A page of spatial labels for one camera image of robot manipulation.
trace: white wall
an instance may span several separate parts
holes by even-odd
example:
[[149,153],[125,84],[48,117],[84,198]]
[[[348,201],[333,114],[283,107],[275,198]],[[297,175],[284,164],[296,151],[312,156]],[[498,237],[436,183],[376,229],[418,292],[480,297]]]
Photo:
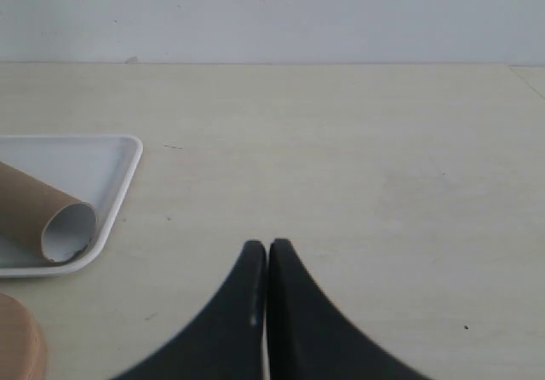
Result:
[[545,0],[0,0],[0,60],[545,64]]

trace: table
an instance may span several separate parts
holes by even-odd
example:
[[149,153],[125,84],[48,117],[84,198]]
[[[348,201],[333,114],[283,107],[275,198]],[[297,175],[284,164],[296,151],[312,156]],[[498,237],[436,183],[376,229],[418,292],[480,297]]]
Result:
[[545,377],[545,69],[0,64],[0,133],[130,133],[102,254],[0,281],[48,378],[106,379],[288,237],[362,331],[436,379]]

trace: black curved object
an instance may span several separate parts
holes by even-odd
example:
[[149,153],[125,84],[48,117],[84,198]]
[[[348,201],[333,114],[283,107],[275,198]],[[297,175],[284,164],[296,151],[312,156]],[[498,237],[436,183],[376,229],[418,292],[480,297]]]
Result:
[[353,326],[314,283],[287,239],[269,252],[272,380],[426,380]]
[[262,380],[267,253],[248,241],[229,276],[174,339],[117,380]]

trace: tan circular object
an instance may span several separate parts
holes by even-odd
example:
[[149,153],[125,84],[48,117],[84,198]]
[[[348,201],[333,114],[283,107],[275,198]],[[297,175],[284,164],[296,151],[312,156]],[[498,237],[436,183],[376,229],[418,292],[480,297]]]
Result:
[[43,380],[45,341],[30,312],[0,294],[0,379]]

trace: cardboard tube opening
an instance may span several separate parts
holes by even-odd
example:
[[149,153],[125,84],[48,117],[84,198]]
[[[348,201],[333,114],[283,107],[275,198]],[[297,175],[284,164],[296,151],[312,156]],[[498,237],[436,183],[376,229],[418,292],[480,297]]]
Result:
[[90,205],[75,203],[66,206],[43,230],[43,256],[51,262],[70,260],[89,244],[95,228],[96,215]]

